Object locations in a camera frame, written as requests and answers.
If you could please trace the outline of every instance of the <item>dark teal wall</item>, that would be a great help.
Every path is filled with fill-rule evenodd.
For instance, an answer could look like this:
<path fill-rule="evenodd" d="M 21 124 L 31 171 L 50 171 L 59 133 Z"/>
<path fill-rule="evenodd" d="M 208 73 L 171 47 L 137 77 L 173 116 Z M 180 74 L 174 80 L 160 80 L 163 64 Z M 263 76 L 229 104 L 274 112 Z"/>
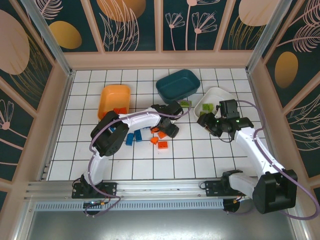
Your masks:
<path fill-rule="evenodd" d="M 186 50 L 186 37 L 187 37 L 187 50 L 213 50 L 218 31 L 220 29 L 220 23 L 224 14 L 226 1 L 207 1 L 212 4 L 198 4 L 190 7 L 190 13 L 188 17 L 189 5 L 186 0 L 164 0 L 163 1 L 163 50 L 173 51 L 174 47 L 176 51 Z M 213 14 L 213 18 L 207 21 L 210 15 Z M 171 29 L 170 23 L 174 23 L 176 27 Z M 201 27 L 203 31 L 197 35 L 195 28 Z"/>
<path fill-rule="evenodd" d="M 21 24 L 28 36 L 30 48 L 29 61 L 22 73 L 9 74 L 0 68 L 0 77 L 2 77 L 33 108 L 37 109 L 52 70 L 52 65 L 9 1 L 6 0 L 1 2 L 0 10 L 10 14 Z M 19 46 L 16 47 L 16 51 L 20 52 Z"/>

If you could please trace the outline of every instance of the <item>metal frame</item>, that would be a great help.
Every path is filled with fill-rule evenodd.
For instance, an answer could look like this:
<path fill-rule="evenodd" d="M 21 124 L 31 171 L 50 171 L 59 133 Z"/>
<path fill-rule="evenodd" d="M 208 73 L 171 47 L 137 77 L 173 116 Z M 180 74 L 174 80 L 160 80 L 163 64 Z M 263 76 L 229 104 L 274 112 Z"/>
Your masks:
<path fill-rule="evenodd" d="M 292 0 L 282 0 L 279 1 L 276 9 L 274 10 L 269 23 L 266 25 L 261 37 L 259 38 L 252 54 L 247 63 L 247 73 L 250 74 L 256 67 L 258 61 L 260 60 L 262 54 L 264 53 L 266 47 L 268 46 L 273 35 L 277 31 L 283 17 L 288 11 Z"/>
<path fill-rule="evenodd" d="M 29 14 L 30 18 L 32 19 L 33 23 L 35 24 L 38 31 L 41 33 L 43 39 L 47 43 L 48 47 L 50 48 L 52 54 L 55 56 L 56 60 L 61 65 L 63 71 L 67 74 L 71 74 L 71 67 L 69 66 L 64 53 L 62 52 L 61 48 L 59 47 L 56 39 L 52 35 L 49 26 L 45 19 L 42 17 L 41 13 L 39 12 L 38 7 L 36 6 L 35 1 L 30 0 L 21 0 L 26 12 Z"/>

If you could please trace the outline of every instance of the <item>leaf illustration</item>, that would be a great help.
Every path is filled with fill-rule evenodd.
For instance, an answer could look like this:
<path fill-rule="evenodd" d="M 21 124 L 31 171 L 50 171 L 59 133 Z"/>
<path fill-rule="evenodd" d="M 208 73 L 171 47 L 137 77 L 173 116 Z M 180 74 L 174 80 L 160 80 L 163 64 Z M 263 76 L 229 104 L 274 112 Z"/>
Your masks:
<path fill-rule="evenodd" d="M 305 6 L 303 21 L 308 26 L 315 26 L 320 23 L 320 0 L 309 0 Z"/>
<path fill-rule="evenodd" d="M 103 45 L 106 47 L 107 51 L 113 51 L 115 49 L 115 36 L 112 31 L 110 20 L 107 20 L 101 13 L 99 14 L 104 25 Z"/>
<path fill-rule="evenodd" d="M 34 0 L 44 19 L 53 20 L 63 8 L 62 0 Z"/>
<path fill-rule="evenodd" d="M 296 52 L 309 52 L 311 53 L 313 49 L 315 49 L 320 43 L 320 25 L 302 26 L 295 34 L 294 38 L 282 42 L 277 45 L 277 47 L 291 43 L 293 44 L 293 48 Z"/>

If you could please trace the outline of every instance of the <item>white bowl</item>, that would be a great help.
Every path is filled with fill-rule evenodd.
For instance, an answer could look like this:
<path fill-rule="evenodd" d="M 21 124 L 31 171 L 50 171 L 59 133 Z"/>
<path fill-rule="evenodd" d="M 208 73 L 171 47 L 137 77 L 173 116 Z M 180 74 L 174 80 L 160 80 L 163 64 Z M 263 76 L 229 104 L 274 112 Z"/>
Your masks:
<path fill-rule="evenodd" d="M 220 109 L 217 111 L 216 106 L 219 105 L 220 101 L 231 100 L 231 99 L 235 99 L 235 97 L 231 93 L 219 87 L 212 87 L 206 92 L 206 94 L 201 98 L 201 100 L 195 106 L 193 113 L 196 118 L 199 118 L 200 112 L 203 111 L 202 104 L 213 104 L 213 114 L 215 115 L 216 118 L 220 118 L 221 117 Z"/>

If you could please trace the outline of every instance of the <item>grid floor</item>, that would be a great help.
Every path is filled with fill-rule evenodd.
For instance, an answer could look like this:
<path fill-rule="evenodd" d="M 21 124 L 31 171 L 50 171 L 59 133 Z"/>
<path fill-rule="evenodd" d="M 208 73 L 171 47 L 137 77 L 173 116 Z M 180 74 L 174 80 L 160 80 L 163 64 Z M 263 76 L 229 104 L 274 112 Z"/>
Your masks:
<path fill-rule="evenodd" d="M 156 81 L 180 69 L 83 70 L 75 74 L 62 125 L 50 163 L 47 180 L 74 180 L 85 172 L 92 153 L 90 133 L 98 123 L 100 94 L 105 86 L 127 85 L 131 89 L 130 113 L 152 104 L 164 104 L 156 89 Z M 197 92 L 187 99 L 195 107 L 211 87 L 230 92 L 235 99 L 254 103 L 247 75 L 242 68 L 190 69 L 201 81 Z M 240 103 L 240 114 L 248 117 L 255 128 L 261 126 L 257 111 Z M 229 170 L 240 169 L 256 176 L 247 155 L 235 142 L 225 143 L 198 125 L 193 109 L 180 118 L 177 136 L 168 141 L 168 149 L 158 150 L 150 139 L 149 129 L 142 129 L 142 142 L 123 144 L 110 158 L 104 180 L 194 179 L 221 177 Z M 259 134 L 267 146 L 264 133 Z"/>

